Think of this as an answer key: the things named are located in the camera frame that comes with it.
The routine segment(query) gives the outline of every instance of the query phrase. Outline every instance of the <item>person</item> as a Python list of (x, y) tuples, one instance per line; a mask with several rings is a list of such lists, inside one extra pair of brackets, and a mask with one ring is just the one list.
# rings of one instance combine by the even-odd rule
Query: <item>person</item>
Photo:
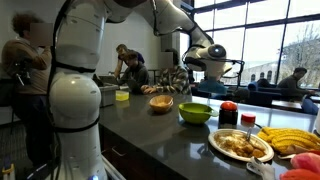
[(271, 84), (269, 83), (269, 81), (266, 78), (261, 78), (257, 81), (258, 87), (262, 87), (262, 88), (270, 88)]
[(285, 94), (295, 99), (300, 99), (306, 94), (315, 94), (313, 90), (301, 89), (298, 86), (298, 81), (307, 73), (307, 69), (303, 67), (297, 67), (289, 77), (280, 81), (277, 88), (285, 89)]
[(147, 68), (138, 61), (138, 54), (135, 51), (129, 50), (124, 56), (123, 60), (128, 65), (122, 77), (118, 80), (118, 85), (125, 84), (129, 79), (134, 79), (139, 88), (143, 85), (149, 84), (149, 73)]
[[(123, 57), (128, 51), (133, 51), (133, 50), (128, 49), (127, 46), (124, 45), (124, 44), (120, 44), (116, 48), (116, 51), (118, 53), (118, 63), (117, 63), (116, 69), (114, 70), (114, 76), (116, 78), (119, 78), (120, 77), (120, 71), (122, 69), (122, 64), (123, 64), (123, 61), (124, 61)], [(144, 64), (145, 61), (144, 61), (142, 55), (137, 51), (135, 51), (135, 52), (138, 55), (138, 61), (141, 62), (141, 64)]]
[(157, 85), (142, 86), (141, 90), (144, 94), (156, 92), (170, 92), (179, 94), (191, 94), (189, 85), (188, 71), (179, 65), (178, 52), (175, 49), (166, 49), (165, 52), (171, 52), (173, 55), (173, 68), (165, 69), (161, 75)]
[(23, 122), (26, 130), (26, 149), (34, 167), (52, 159), (51, 143), (53, 130), (47, 116), (47, 87), (51, 67), (50, 46), (45, 46), (42, 53), (30, 41), (30, 26), (44, 23), (32, 12), (16, 13), (12, 18), (16, 39), (5, 43), (1, 59), (3, 70), (17, 80), (12, 99), (12, 108)]

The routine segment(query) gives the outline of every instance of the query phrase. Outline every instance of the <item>kitchen counter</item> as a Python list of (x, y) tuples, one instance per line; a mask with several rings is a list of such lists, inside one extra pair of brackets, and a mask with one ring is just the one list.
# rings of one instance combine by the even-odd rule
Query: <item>kitchen counter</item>
[[(115, 102), (101, 108), (100, 125), (121, 137), (127, 143), (144, 152), (150, 159), (164, 165), (186, 179), (260, 179), (246, 170), (246, 163), (229, 158), (215, 150), (208, 142), (208, 135), (218, 129), (218, 117), (211, 117), (201, 126), (191, 125), (179, 115), (178, 104), (197, 102), (210, 104), (219, 111), (223, 101), (200, 97), (175, 95), (171, 110), (163, 115), (154, 114), (149, 100), (156, 96), (132, 95), (128, 101)], [(299, 128), (312, 132), (315, 116), (238, 104), (237, 129), (247, 131), (240, 125), (244, 112), (256, 114), (261, 126)], [(258, 127), (252, 133), (257, 134)], [(275, 156), (270, 162), (276, 169), (276, 177), (291, 168), (288, 160)]]

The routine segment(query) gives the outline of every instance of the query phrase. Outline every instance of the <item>seated person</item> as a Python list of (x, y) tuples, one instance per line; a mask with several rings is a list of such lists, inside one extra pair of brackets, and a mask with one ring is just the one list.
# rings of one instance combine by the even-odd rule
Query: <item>seated person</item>
[[(118, 78), (120, 76), (120, 71), (122, 69), (122, 64), (123, 64), (123, 61), (124, 61), (124, 59), (123, 59), (124, 55), (127, 52), (133, 51), (133, 50), (128, 49), (127, 46), (124, 45), (124, 44), (119, 44), (118, 47), (116, 48), (116, 51), (118, 53), (118, 63), (117, 63), (116, 69), (114, 70), (114, 76), (116, 78)], [(135, 51), (135, 52), (138, 54), (138, 61), (141, 62), (142, 64), (144, 64), (144, 59), (143, 59), (142, 55), (137, 51)]]
[(271, 88), (271, 84), (266, 78), (261, 78), (257, 81), (258, 87)]
[(128, 65), (128, 68), (118, 80), (119, 86), (125, 84), (129, 79), (134, 79), (140, 88), (143, 85), (149, 84), (148, 70), (138, 61), (138, 54), (135, 51), (128, 51), (123, 59)]
[(155, 92), (171, 92), (179, 94), (191, 94), (189, 85), (189, 77), (186, 69), (179, 65), (178, 52), (175, 49), (166, 49), (165, 52), (173, 54), (173, 68), (165, 69), (161, 75), (157, 85), (142, 86), (141, 90), (144, 94)]
[(313, 90), (301, 89), (298, 86), (298, 81), (307, 73), (307, 69), (298, 67), (294, 70), (293, 74), (277, 85), (277, 88), (286, 89), (285, 95), (291, 96), (294, 99), (301, 100), (305, 94), (315, 94)]

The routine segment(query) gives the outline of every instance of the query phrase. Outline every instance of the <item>white plate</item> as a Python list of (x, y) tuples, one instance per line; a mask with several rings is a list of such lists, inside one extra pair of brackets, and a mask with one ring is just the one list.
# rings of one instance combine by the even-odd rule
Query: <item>white plate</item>
[[(246, 158), (246, 157), (242, 157), (242, 156), (238, 156), (236, 154), (232, 154), (232, 153), (229, 153), (225, 150), (223, 150), (222, 148), (220, 148), (218, 146), (218, 144), (216, 143), (216, 141), (214, 140), (214, 136), (216, 135), (223, 135), (225, 133), (232, 133), (232, 134), (247, 134), (247, 132), (244, 132), (244, 131), (240, 131), (240, 130), (235, 130), (235, 129), (219, 129), (213, 133), (210, 133), (209, 134), (209, 142), (210, 144), (215, 148), (217, 149), (218, 151), (220, 151), (221, 153), (231, 157), (231, 158), (234, 158), (234, 159), (238, 159), (240, 161), (245, 161), (245, 162), (250, 162), (250, 158)], [(261, 157), (261, 158), (258, 158), (261, 162), (266, 162), (266, 161), (269, 161), (273, 158), (274, 156), (274, 152), (273, 152), (273, 149), (271, 148), (271, 146), (266, 143), (264, 140), (260, 139), (259, 137), (257, 137), (256, 135), (254, 134), (251, 134), (251, 138), (252, 140), (255, 140), (256, 142), (258, 142), (260, 145), (262, 145), (265, 149), (265, 156)]]

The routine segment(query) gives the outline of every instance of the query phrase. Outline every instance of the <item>cabinet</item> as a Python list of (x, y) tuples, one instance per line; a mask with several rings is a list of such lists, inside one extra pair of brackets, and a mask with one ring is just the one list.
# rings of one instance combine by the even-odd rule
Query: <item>cabinet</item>
[(102, 155), (126, 179), (186, 179), (102, 125), (99, 131)]

